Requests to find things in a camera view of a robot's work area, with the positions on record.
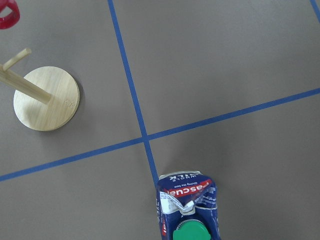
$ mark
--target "wooden mug holder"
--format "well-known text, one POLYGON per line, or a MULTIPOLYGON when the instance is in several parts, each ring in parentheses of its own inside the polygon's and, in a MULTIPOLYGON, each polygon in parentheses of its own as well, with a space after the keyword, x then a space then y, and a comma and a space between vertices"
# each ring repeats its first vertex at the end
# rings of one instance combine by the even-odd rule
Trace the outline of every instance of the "wooden mug holder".
POLYGON ((9 69, 30 53, 31 50, 26 48, 5 64, 0 64, 0 81, 16 89, 13 107, 25 126, 38 131, 55 130, 76 113, 79 88, 74 78, 58 67, 40 67, 24 78, 9 69))

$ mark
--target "blue milk carton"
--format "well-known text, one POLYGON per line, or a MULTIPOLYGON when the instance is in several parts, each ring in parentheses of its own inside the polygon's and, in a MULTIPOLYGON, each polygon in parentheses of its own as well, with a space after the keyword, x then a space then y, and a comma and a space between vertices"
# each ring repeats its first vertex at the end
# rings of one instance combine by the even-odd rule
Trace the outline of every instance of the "blue milk carton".
POLYGON ((199 171, 162 175, 156 208, 162 240, 221 240, 214 181, 199 171))

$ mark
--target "round wooden base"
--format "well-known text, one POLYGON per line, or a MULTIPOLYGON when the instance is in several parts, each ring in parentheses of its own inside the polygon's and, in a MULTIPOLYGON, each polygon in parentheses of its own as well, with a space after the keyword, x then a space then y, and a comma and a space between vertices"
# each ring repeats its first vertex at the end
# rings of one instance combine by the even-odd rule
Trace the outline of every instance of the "round wooden base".
POLYGON ((44 104, 16 90, 13 107, 23 125, 33 130, 51 131, 66 124, 76 113, 79 88, 65 70, 44 66, 29 72, 24 78, 51 94, 51 98, 44 104))

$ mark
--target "gray surface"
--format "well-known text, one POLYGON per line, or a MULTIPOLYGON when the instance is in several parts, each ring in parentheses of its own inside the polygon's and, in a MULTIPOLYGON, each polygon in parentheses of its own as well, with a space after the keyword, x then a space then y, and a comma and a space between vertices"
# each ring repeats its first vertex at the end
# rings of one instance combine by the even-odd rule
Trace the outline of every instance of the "gray surface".
MULTIPOLYGON (((148 134, 320 87, 320 24, 309 1, 114 1, 148 134)), ((0 62, 69 72, 81 102, 61 129, 24 127, 0 84, 0 176, 141 136, 105 0, 20 1, 0 62)), ((218 185, 226 239, 320 235, 320 96, 150 142, 159 174, 218 185)), ((0 239, 160 239, 137 144, 0 182, 0 239)))

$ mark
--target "blue tape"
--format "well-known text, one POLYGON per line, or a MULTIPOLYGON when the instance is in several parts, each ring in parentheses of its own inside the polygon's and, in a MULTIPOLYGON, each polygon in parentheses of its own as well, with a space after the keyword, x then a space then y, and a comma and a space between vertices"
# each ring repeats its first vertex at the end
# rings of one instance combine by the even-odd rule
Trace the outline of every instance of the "blue tape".
POLYGON ((142 143, 141 137, 0 176, 0 182, 142 143))
POLYGON ((169 135, 172 135, 172 134, 177 134, 177 133, 180 133, 180 132, 184 132, 184 131, 187 131, 187 130, 190 130, 190 129, 195 129, 195 128, 198 128, 198 127, 202 127, 202 126, 205 126, 205 125, 208 125, 208 124, 221 122, 223 120, 235 118, 235 117, 238 117, 238 116, 241 116, 241 115, 245 115, 245 114, 253 113, 253 112, 256 112, 256 111, 259 111, 259 110, 271 108, 271 107, 274 107, 274 106, 277 106, 277 105, 289 103, 289 102, 292 102, 292 101, 295 101, 295 100, 298 100, 298 99, 307 98, 307 97, 310 97, 310 96, 313 96, 313 95, 317 95, 317 94, 320 94, 320 88, 317 88, 317 89, 314 89, 314 90, 310 90, 310 91, 305 91, 305 92, 298 93, 298 94, 291 95, 291 96, 287 96, 287 97, 280 98, 280 99, 277 99, 277 100, 269 101, 269 102, 262 103, 262 104, 259 104, 259 105, 247 107, 247 108, 244 108, 244 109, 241 109, 241 110, 229 112, 229 113, 226 113, 226 114, 223 114, 223 115, 211 117, 211 118, 208 118, 208 119, 205 119, 205 120, 196 121, 196 122, 193 122, 193 123, 190 123, 190 124, 186 124, 186 125, 183 125, 183 126, 178 126, 178 127, 175 127, 175 128, 171 128, 171 129, 165 130, 165 131, 157 132, 157 133, 149 135, 148 138, 149 138, 149 140, 162 138, 162 137, 169 136, 169 135))
POLYGON ((315 13, 315 15, 318 18, 318 21, 320 23, 320 10, 319 10, 319 7, 317 5, 317 1, 316 0, 310 0, 310 3, 312 5, 314 13, 315 13))
POLYGON ((128 58, 127 58, 127 54, 126 54, 126 50, 125 50, 125 45, 124 45, 124 42, 123 42, 123 39, 121 36, 120 27, 119 27, 119 23, 118 23, 118 19, 117 19, 117 15, 116 15, 113 1, 108 0, 108 5, 109 5, 110 13, 111 13, 115 36, 116 36, 116 39, 118 42, 118 46, 119 46, 119 50, 120 50, 120 54, 121 54, 121 58, 122 58, 122 62, 123 62, 123 67, 124 67, 126 79, 129 84, 129 89, 131 92, 131 97, 132 97, 136 117, 138 119, 140 131, 141 131, 141 136, 143 139, 144 148, 145 148, 146 156, 148 159, 153 183, 154 183, 154 186, 156 186, 156 184, 158 182, 158 173, 157 173, 157 169, 156 169, 156 165, 155 165, 155 160, 154 160, 154 157, 153 157, 153 154, 151 151, 151 146, 150 146, 150 143, 148 140, 148 134, 147 134, 146 126, 144 123, 144 118, 142 116, 140 104, 138 101, 138 96, 137 96, 134 80, 132 78, 132 74, 131 74, 131 70, 130 70, 130 66, 129 66, 129 62, 128 62, 128 58))

